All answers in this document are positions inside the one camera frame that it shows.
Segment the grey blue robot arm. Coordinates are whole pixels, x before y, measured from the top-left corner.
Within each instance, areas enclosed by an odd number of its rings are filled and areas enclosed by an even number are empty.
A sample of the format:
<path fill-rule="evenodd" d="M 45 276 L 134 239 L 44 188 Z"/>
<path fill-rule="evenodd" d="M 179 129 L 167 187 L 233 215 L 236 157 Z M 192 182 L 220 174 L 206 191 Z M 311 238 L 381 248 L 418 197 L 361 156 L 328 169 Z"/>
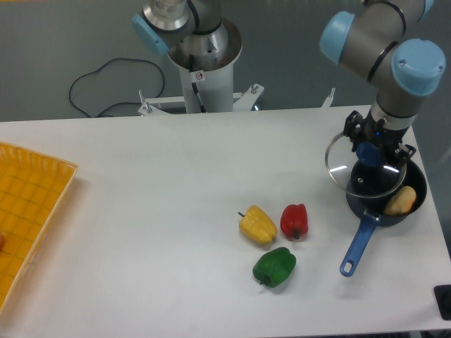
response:
<path fill-rule="evenodd" d="M 352 113 L 344 135 L 358 159 L 369 166 L 403 168 L 413 156 L 402 138 L 426 98 L 438 87 L 446 59 L 433 42 L 403 40 L 431 1 L 365 1 L 365 11 L 335 14 L 319 48 L 377 88 L 368 115 Z M 149 1 L 132 25 L 142 43 L 177 65 L 188 113 L 241 111 L 250 94 L 233 98 L 233 65 L 242 50 L 240 32 L 223 18 L 219 1 Z"/>

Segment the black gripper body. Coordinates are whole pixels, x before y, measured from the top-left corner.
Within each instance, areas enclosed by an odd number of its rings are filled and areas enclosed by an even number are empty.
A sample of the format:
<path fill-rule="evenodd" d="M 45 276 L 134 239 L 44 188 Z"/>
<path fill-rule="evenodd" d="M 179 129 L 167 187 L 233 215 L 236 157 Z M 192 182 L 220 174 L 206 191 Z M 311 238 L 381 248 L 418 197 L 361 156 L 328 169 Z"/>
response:
<path fill-rule="evenodd" d="M 368 115 L 362 124 L 363 140 L 359 144 L 359 160 L 363 164 L 387 164 L 385 157 L 386 149 L 398 143 L 403 143 L 407 128 L 401 130 L 390 130 L 385 126 L 386 120 L 375 121 Z"/>

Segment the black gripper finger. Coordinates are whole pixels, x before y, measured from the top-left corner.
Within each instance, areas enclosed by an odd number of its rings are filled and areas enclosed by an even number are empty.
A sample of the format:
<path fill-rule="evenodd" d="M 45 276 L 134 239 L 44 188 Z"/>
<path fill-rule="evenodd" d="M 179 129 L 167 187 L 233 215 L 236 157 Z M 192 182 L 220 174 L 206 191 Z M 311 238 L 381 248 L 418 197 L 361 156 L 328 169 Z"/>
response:
<path fill-rule="evenodd" d="M 416 153 L 416 148 L 409 144 L 398 143 L 386 149 L 387 164 L 394 168 L 403 168 Z"/>
<path fill-rule="evenodd" d="M 363 140 L 362 123 L 363 117 L 358 111 L 351 112 L 345 120 L 343 135 L 352 143 L 353 151 L 357 150 Z"/>

